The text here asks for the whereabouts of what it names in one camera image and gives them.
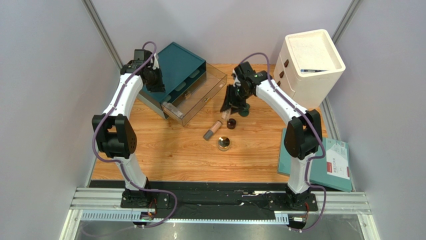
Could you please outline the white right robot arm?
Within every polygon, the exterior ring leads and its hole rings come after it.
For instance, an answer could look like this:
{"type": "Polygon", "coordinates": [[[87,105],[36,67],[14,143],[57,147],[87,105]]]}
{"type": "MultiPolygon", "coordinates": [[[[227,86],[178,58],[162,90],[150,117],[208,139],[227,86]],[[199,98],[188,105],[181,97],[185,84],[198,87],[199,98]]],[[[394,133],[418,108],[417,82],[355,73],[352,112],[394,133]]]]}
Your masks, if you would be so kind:
{"type": "Polygon", "coordinates": [[[310,162],[322,144],[321,118],[317,111],[308,111],[289,98],[266,71],[249,74],[234,73],[234,83],[226,88],[221,112],[239,112],[246,100],[256,96],[267,103],[286,123],[284,147],[291,156],[288,187],[294,194],[306,192],[310,162]]]}

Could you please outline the clear plastic bottle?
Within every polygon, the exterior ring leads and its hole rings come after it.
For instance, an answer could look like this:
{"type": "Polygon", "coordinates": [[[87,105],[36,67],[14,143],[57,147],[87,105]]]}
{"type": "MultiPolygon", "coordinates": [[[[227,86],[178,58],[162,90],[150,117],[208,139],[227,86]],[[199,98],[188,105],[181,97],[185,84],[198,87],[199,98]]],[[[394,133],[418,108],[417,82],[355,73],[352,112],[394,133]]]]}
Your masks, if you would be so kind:
{"type": "Polygon", "coordinates": [[[184,114],[170,102],[167,102],[165,104],[165,108],[172,112],[174,115],[176,115],[178,118],[183,118],[184,116],[184,114]]]}

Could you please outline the beige tube grey cap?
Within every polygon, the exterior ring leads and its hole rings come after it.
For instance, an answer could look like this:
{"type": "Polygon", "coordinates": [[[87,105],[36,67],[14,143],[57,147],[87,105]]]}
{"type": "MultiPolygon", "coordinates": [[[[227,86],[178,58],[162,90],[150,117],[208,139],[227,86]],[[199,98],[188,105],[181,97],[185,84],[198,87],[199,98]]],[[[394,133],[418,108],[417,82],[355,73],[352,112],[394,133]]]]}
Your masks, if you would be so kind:
{"type": "Polygon", "coordinates": [[[222,126],[222,122],[220,120],[217,120],[203,135],[203,139],[208,141],[222,126]]]}

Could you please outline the dark brown round jar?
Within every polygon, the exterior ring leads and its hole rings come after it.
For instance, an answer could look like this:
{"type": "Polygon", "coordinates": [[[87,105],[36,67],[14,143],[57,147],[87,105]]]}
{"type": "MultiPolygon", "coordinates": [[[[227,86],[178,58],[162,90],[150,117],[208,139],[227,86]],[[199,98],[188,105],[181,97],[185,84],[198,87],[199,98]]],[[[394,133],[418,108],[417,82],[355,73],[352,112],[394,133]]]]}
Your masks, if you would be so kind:
{"type": "Polygon", "coordinates": [[[233,130],[233,129],[236,128],[236,125],[237,125],[237,121],[234,118],[229,118],[227,120],[226,126],[227,126],[228,129],[233,130]]]}

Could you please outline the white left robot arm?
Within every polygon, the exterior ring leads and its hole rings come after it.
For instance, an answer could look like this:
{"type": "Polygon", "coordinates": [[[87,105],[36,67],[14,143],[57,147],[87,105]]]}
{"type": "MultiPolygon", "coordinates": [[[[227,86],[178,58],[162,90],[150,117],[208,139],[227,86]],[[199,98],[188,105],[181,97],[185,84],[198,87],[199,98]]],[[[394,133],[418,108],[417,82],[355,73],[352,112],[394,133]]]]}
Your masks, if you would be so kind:
{"type": "Polygon", "coordinates": [[[94,115],[94,134],[91,147],[96,158],[104,163],[114,163],[125,180],[129,191],[148,192],[148,178],[143,174],[135,151],[137,136],[130,124],[129,116],[139,91],[145,83],[159,84],[160,80],[145,80],[144,69],[159,70],[157,57],[149,57],[145,62],[132,60],[129,68],[120,76],[118,88],[101,115],[94,115]]]}

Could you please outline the gold lid glass jar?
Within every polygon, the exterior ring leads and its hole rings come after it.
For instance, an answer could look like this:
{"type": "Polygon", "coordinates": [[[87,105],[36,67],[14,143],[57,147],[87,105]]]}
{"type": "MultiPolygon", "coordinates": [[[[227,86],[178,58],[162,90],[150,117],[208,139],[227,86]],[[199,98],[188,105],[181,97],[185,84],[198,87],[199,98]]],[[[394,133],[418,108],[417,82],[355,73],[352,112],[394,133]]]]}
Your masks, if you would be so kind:
{"type": "Polygon", "coordinates": [[[231,140],[226,136],[221,136],[217,141],[217,147],[220,151],[228,151],[231,147],[231,140]]]}

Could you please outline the beige foundation pump bottle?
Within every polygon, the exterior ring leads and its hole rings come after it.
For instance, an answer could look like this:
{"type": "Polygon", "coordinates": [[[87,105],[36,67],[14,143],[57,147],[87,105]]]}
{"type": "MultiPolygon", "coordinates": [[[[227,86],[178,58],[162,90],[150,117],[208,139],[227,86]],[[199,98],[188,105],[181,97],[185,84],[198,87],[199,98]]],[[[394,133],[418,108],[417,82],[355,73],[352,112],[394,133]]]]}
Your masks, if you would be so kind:
{"type": "Polygon", "coordinates": [[[228,121],[230,119],[231,115],[231,109],[225,110],[221,112],[221,119],[224,121],[228,121]]]}

